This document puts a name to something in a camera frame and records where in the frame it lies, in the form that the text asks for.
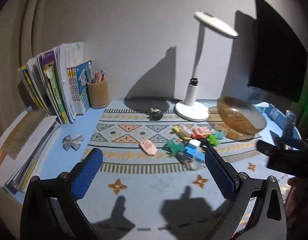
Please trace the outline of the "white charger cube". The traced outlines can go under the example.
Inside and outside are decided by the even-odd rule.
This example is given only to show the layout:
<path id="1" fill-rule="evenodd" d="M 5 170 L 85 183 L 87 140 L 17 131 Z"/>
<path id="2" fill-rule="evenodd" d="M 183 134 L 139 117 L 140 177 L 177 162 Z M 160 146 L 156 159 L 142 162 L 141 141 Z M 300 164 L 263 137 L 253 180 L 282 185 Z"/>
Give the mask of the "white charger cube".
<path id="1" fill-rule="evenodd" d="M 188 141 L 188 147 L 193 148 L 193 149 L 197 149 L 198 147 L 200 147 L 201 142 L 199 140 L 196 139 L 191 139 Z"/>

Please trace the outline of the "pink capybara carton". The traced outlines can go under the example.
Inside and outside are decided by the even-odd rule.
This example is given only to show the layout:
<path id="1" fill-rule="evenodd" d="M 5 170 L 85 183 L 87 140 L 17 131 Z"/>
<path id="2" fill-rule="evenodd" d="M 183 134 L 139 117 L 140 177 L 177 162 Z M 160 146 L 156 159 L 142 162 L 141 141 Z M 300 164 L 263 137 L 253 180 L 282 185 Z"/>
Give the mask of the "pink capybara carton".
<path id="1" fill-rule="evenodd" d="M 206 138 L 208 137 L 212 132 L 207 129 L 205 126 L 198 126 L 193 128 L 193 138 Z"/>

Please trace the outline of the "clear correction tape dispenser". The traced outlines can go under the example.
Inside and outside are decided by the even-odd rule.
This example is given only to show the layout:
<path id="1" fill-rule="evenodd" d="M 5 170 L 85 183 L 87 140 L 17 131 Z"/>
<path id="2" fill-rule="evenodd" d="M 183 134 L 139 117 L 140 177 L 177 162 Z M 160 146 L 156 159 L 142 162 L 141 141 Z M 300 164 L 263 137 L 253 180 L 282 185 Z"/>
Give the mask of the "clear correction tape dispenser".
<path id="1" fill-rule="evenodd" d="M 193 134 L 193 130 L 187 125 L 179 124 L 178 127 L 180 132 L 182 132 L 183 134 Z"/>

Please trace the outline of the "green dinosaur toy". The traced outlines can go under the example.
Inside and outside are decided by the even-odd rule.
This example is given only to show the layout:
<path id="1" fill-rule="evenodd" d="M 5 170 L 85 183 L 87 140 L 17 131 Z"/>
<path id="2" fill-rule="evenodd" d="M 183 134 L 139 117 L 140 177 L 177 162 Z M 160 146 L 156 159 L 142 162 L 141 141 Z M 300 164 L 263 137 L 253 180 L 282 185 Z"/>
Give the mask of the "green dinosaur toy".
<path id="1" fill-rule="evenodd" d="M 167 151 L 170 156 L 175 156 L 179 152 L 183 152 L 184 147 L 185 145 L 182 142 L 171 139 L 163 146 L 163 150 Z"/>

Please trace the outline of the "grey white star toy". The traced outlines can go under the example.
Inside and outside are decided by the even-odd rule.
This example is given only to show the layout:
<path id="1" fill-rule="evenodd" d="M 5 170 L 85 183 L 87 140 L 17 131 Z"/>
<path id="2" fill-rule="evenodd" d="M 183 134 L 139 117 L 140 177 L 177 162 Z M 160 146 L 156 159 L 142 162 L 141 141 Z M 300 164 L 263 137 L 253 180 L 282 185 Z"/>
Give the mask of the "grey white star toy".
<path id="1" fill-rule="evenodd" d="M 82 135 L 76 135 L 75 137 L 67 135 L 62 140 L 62 146 L 66 151 L 68 151 L 70 148 L 77 151 L 81 147 L 83 141 L 84 138 Z"/>

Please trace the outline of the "black phone on stand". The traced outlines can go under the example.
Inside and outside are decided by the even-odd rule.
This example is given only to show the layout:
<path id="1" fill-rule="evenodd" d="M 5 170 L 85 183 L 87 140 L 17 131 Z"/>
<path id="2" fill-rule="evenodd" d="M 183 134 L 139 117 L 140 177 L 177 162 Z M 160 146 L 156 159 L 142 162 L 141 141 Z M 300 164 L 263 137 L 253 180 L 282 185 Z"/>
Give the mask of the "black phone on stand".
<path id="1" fill-rule="evenodd" d="M 285 112 L 285 120 L 283 125 L 283 136 L 293 137 L 293 130 L 296 123 L 296 115 L 290 110 Z"/>

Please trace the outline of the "tissue box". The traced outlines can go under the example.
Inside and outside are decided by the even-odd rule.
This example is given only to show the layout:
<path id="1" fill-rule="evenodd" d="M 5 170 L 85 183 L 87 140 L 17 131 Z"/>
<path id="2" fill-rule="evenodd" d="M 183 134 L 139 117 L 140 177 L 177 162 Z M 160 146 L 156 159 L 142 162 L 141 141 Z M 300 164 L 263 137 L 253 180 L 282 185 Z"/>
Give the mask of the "tissue box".
<path id="1" fill-rule="evenodd" d="M 254 104 L 254 107 L 260 113 L 264 113 L 269 106 L 270 106 L 270 104 L 268 102 L 261 102 L 261 103 Z"/>

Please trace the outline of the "pink eraser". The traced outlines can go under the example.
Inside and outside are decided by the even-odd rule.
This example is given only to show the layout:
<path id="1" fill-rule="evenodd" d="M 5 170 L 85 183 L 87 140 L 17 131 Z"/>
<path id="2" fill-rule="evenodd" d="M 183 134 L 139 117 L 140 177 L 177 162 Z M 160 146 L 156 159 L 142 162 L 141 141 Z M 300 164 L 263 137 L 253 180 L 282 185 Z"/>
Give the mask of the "pink eraser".
<path id="1" fill-rule="evenodd" d="M 145 139 L 139 143 L 140 149 L 146 154 L 146 155 L 156 155 L 157 153 L 157 148 L 153 144 L 152 141 Z"/>

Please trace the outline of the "patterned blue table mat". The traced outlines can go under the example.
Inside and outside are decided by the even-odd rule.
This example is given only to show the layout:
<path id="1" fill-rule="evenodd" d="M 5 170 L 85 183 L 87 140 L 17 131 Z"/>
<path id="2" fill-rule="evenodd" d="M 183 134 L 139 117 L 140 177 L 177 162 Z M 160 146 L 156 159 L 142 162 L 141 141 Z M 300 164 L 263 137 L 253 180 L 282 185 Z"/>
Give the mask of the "patterned blue table mat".
<path id="1" fill-rule="evenodd" d="M 192 130 L 226 130 L 221 122 L 199 124 L 166 111 L 151 121 L 143 111 L 107 109 L 96 123 L 86 151 L 98 148 L 103 163 L 86 195 L 78 202 L 89 222 L 104 238 L 182 238 L 207 232 L 229 206 L 204 164 L 182 165 L 163 146 L 184 124 Z M 156 155 L 139 147 L 153 142 Z"/>

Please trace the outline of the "stack of flat books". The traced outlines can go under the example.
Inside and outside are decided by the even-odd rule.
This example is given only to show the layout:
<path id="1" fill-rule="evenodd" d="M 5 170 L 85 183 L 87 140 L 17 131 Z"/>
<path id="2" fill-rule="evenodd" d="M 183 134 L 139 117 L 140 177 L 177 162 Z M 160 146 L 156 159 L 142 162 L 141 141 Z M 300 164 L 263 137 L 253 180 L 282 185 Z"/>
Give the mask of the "stack of flat books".
<path id="1" fill-rule="evenodd" d="M 48 133 L 59 129 L 56 116 L 44 111 L 23 111 L 0 137 L 0 187 L 16 195 L 17 187 L 11 185 L 23 165 L 35 153 Z"/>

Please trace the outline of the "cork pencil holder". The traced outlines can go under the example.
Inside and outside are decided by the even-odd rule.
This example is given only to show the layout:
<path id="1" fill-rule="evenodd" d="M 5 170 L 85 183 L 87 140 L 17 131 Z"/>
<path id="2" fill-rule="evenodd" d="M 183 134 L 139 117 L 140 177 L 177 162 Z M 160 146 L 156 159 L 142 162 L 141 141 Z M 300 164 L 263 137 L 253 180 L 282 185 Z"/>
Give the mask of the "cork pencil holder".
<path id="1" fill-rule="evenodd" d="M 107 80 L 97 83 L 87 83 L 90 106 L 94 109 L 102 109 L 110 104 Z"/>

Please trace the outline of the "small dark round figurine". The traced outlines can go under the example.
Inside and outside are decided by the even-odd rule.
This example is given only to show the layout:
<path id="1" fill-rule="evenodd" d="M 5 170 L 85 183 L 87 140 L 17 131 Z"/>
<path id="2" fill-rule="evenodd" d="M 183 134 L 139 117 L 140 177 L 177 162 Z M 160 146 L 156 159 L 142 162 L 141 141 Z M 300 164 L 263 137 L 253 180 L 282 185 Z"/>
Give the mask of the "small dark round figurine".
<path id="1" fill-rule="evenodd" d="M 163 117 L 163 112 L 157 108 L 150 108 L 149 119 L 152 121 L 159 121 Z"/>

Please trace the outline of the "black monitor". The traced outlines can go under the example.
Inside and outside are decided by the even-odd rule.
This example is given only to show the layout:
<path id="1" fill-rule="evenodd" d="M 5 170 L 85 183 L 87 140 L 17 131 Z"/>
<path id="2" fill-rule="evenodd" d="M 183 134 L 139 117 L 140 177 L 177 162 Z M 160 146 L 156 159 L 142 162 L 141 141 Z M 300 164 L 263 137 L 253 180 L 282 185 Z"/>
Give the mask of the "black monitor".
<path id="1" fill-rule="evenodd" d="M 255 7 L 255 54 L 248 86 L 298 102 L 307 70 L 307 51 L 289 24 L 265 0 L 255 0 Z"/>

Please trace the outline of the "row of upright books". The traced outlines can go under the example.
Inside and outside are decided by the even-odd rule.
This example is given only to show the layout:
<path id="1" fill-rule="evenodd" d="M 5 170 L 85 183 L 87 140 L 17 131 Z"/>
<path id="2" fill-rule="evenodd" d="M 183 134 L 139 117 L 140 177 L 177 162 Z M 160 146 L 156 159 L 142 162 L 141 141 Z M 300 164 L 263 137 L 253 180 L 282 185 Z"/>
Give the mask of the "row of upright books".
<path id="1" fill-rule="evenodd" d="M 91 60 L 85 59 L 85 44 L 74 42 L 38 54 L 18 72 L 34 108 L 68 124 L 89 109 L 91 66 Z"/>

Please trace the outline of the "pens in holder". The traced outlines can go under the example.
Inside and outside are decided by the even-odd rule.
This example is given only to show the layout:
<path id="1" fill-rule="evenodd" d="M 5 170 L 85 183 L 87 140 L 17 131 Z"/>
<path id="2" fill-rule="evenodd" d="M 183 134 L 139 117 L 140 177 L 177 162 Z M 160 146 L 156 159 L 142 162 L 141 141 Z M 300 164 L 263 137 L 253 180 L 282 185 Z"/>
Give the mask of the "pens in holder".
<path id="1" fill-rule="evenodd" d="M 105 72 L 103 70 L 97 70 L 92 72 L 91 83 L 99 83 L 105 79 Z"/>

